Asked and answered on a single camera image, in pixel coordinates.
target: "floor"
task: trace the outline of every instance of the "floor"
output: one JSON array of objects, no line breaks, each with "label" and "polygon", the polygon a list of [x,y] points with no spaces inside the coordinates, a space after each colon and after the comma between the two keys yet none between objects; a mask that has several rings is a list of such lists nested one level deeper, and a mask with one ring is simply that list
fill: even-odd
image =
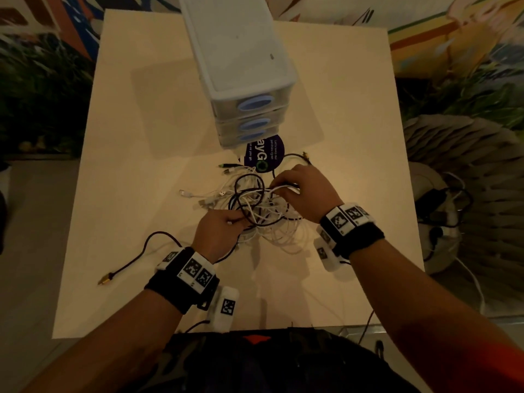
[{"label": "floor", "polygon": [[[50,336],[78,167],[76,161],[17,161],[0,173],[0,190],[9,192],[10,211],[5,250],[0,255],[0,380],[4,393],[20,391],[76,342]],[[524,347],[524,324],[504,329]],[[364,347],[372,350],[377,339],[384,343],[391,368],[422,392],[430,392],[387,334],[367,334]]]}]

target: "white table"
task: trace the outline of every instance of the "white table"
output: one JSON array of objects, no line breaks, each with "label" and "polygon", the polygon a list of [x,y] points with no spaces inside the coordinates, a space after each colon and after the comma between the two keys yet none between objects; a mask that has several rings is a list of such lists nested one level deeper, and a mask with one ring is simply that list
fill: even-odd
[{"label": "white table", "polygon": [[[286,152],[307,151],[422,268],[386,31],[275,25],[300,77],[280,127]],[[190,244],[204,211],[179,190],[213,190],[223,181],[216,166],[235,160],[219,147],[182,17],[106,11],[53,337],[86,335],[140,292],[172,249],[166,237],[110,284],[96,283],[149,233]],[[371,307],[353,270],[324,270],[314,228],[303,223],[286,251],[253,241],[218,265],[222,284],[240,290],[234,330],[365,324]],[[180,328],[204,317],[193,308]]]}]

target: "plastic drawer organizer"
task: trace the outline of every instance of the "plastic drawer organizer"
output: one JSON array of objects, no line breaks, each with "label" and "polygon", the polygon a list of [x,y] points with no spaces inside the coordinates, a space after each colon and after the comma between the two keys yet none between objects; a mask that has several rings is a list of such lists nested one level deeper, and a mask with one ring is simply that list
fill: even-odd
[{"label": "plastic drawer organizer", "polygon": [[220,143],[278,133],[297,74],[265,0],[180,0]]}]

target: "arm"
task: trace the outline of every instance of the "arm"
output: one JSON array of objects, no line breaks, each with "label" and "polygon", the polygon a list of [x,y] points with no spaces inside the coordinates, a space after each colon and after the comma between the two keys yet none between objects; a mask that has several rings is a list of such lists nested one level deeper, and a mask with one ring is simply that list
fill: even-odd
[{"label": "arm", "polygon": [[[284,182],[298,184],[300,194],[289,189],[279,189],[278,194],[312,222],[319,223],[344,203],[311,165],[282,172],[272,186]],[[386,240],[354,251],[350,259],[384,328],[434,391],[449,391],[445,383],[457,372],[456,362],[464,353],[490,345],[515,347],[502,330],[451,295]]]},{"label": "arm", "polygon": [[[191,246],[215,263],[249,224],[234,222],[243,217],[241,211],[209,211]],[[181,318],[169,301],[146,289],[50,364],[23,393],[116,391],[151,370]]]}]

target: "wristband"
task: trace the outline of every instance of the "wristband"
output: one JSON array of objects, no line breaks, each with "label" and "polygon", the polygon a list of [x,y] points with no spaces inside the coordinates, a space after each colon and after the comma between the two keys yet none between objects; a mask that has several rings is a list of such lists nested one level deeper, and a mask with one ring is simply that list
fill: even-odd
[{"label": "wristband", "polygon": [[213,265],[186,247],[167,255],[144,289],[159,293],[186,314],[192,305],[207,310],[219,281]]},{"label": "wristband", "polygon": [[335,256],[349,259],[352,252],[384,238],[374,222],[358,204],[348,203],[335,207],[320,219],[317,231]]}]

